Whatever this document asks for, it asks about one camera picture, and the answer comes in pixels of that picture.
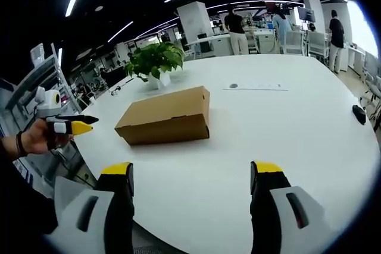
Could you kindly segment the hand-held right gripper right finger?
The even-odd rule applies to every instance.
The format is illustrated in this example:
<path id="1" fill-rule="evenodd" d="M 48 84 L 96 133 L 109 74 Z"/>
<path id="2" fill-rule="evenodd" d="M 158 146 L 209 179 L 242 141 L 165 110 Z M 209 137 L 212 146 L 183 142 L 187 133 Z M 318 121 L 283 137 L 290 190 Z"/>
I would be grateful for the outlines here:
<path id="1" fill-rule="evenodd" d="M 252 253 L 323 253 L 323 207 L 273 163 L 251 162 Z"/>

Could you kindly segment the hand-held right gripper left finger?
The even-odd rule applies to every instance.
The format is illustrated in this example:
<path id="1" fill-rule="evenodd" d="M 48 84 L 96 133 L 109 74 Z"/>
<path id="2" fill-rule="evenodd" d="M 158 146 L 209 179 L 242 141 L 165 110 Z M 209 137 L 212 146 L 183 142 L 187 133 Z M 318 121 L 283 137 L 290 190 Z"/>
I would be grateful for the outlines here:
<path id="1" fill-rule="evenodd" d="M 133 164 L 105 168 L 94 188 L 58 177 L 54 203 L 57 253 L 133 253 Z"/>

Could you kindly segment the person's left hand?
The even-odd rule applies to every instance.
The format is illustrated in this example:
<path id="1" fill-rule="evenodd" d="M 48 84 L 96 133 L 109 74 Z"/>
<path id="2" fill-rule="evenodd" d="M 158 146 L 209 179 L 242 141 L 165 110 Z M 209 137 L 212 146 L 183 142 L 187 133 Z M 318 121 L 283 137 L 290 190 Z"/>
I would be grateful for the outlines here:
<path id="1" fill-rule="evenodd" d="M 72 135 L 51 133 L 46 121 L 39 118 L 22 133 L 21 145 L 27 154 L 44 154 L 65 146 L 72 139 Z"/>

